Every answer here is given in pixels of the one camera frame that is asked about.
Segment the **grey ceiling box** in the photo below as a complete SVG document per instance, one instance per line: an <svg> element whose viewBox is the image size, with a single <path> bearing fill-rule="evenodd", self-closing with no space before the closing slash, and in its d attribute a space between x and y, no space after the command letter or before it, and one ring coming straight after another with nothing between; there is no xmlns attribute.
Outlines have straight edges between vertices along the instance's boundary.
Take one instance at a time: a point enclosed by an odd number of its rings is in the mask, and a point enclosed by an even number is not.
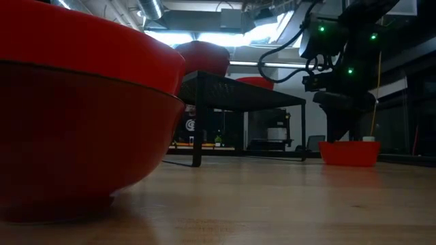
<svg viewBox="0 0 436 245"><path fill-rule="evenodd" d="M222 29L240 29L242 26L242 12L235 9L221 8L220 27Z"/></svg>

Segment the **floral print mini bowl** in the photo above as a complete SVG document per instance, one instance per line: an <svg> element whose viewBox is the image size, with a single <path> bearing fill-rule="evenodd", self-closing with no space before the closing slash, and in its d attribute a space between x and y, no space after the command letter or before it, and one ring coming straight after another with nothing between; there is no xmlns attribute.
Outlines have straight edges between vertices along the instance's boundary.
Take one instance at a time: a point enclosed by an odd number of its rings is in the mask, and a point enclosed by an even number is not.
<svg viewBox="0 0 436 245"><path fill-rule="evenodd" d="M175 50L185 60L186 74L205 71L224 77L230 65L229 51L210 42L192 41L177 46Z"/></svg>
<svg viewBox="0 0 436 245"><path fill-rule="evenodd" d="M0 221L64 221L108 208L160 164L184 109L147 86L0 62Z"/></svg>

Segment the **black perforated metal shelf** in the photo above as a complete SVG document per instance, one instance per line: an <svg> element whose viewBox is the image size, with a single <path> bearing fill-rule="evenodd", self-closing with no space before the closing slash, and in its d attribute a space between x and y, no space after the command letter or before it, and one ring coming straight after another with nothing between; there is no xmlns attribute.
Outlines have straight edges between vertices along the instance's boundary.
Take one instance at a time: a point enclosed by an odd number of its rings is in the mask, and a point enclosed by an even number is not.
<svg viewBox="0 0 436 245"><path fill-rule="evenodd" d="M192 163L189 164L190 167L199 167L202 164L202 139L208 108L243 114L299 105L303 146L307 140L306 100L299 97L251 86L204 71L195 71L183 78L178 98L188 105L196 106L196 126L193 150L191 151L193 159ZM300 157L302 161L307 158L305 150L297 152L295 155Z"/></svg>

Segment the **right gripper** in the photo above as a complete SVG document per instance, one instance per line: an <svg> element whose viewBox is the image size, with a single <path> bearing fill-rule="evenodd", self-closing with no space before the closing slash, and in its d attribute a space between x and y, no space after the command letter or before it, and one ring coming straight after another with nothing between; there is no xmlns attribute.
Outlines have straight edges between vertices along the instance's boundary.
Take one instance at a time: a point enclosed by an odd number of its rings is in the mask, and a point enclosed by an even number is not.
<svg viewBox="0 0 436 245"><path fill-rule="evenodd" d="M372 83L374 63L366 60L345 60L335 70L323 73L317 80L324 91L314 94L313 101L323 108L337 110L368 110L375 99L369 95ZM327 112L327 141L340 140L348 131L350 115L345 112ZM360 141L361 112L353 115L350 140Z"/></svg>

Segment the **grey office chair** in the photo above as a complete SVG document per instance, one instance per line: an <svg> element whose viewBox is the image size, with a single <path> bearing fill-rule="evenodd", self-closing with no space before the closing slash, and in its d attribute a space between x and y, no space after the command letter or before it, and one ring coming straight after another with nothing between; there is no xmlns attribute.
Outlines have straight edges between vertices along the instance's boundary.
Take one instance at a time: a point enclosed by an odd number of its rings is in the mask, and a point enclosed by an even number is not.
<svg viewBox="0 0 436 245"><path fill-rule="evenodd" d="M326 139L325 135L311 135L305 141L305 145L297 145L295 148L296 152L302 152L305 150L306 152L319 152L320 147L319 143L324 142Z"/></svg>

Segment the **silver ceiling duct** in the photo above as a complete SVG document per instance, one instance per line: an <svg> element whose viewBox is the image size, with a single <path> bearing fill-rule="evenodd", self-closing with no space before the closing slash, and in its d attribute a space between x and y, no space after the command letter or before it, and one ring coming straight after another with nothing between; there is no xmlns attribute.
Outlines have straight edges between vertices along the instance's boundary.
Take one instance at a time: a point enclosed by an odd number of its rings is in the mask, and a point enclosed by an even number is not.
<svg viewBox="0 0 436 245"><path fill-rule="evenodd" d="M158 20L164 14L161 0L136 0L142 15L148 20Z"/></svg>

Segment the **white box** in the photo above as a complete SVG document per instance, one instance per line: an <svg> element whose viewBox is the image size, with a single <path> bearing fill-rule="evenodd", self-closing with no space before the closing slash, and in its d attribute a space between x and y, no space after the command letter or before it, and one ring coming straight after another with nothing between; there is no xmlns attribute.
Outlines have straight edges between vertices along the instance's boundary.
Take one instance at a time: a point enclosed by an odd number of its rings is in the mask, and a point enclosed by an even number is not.
<svg viewBox="0 0 436 245"><path fill-rule="evenodd" d="M270 141L283 141L287 139L287 129L283 127L279 128L267 128L267 140Z"/></svg>

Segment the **person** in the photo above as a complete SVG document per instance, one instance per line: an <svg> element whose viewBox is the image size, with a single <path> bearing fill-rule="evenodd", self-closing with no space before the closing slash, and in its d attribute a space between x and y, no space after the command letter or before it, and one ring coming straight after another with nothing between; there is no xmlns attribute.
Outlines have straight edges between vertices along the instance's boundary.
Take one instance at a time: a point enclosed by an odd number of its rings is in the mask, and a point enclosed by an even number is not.
<svg viewBox="0 0 436 245"><path fill-rule="evenodd" d="M196 106L187 105L174 134L179 143L193 143L196 126Z"/></svg>

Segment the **black equipment cart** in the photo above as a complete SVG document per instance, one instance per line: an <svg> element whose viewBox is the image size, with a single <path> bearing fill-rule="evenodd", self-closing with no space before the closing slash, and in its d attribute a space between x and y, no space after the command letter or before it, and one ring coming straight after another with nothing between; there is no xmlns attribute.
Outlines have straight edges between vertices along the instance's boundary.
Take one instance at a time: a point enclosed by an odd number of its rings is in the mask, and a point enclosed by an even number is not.
<svg viewBox="0 0 436 245"><path fill-rule="evenodd" d="M247 150L253 151L286 151L292 145L290 131L290 113L286 109L270 109L249 112L247 118L246 143ZM287 139L283 141L267 140L267 128L287 129Z"/></svg>

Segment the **fluorescent light strip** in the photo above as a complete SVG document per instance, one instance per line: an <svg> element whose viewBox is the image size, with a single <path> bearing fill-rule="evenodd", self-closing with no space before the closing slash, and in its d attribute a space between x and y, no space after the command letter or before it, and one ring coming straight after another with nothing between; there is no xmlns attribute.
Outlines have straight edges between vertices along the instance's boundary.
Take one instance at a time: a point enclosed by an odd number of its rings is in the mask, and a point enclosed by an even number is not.
<svg viewBox="0 0 436 245"><path fill-rule="evenodd" d="M240 66L240 67L257 67L258 63L250 62L250 61L230 61L231 66ZM272 67L272 68L283 68L283 69L303 69L309 68L312 69L313 65L306 66L305 64L299 63L263 63L263 67Z"/></svg>

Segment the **wooden desk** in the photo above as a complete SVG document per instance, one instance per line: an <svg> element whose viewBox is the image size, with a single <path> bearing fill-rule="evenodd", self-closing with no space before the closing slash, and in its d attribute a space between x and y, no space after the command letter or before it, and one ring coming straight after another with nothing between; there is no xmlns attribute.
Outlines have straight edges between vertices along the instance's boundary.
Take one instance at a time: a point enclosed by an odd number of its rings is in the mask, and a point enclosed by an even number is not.
<svg viewBox="0 0 436 245"><path fill-rule="evenodd" d="M181 149L181 150L193 150L193 143L180 143L180 142L173 142L169 149ZM223 144L202 144L203 150L235 150L235 147L227 147Z"/></svg>

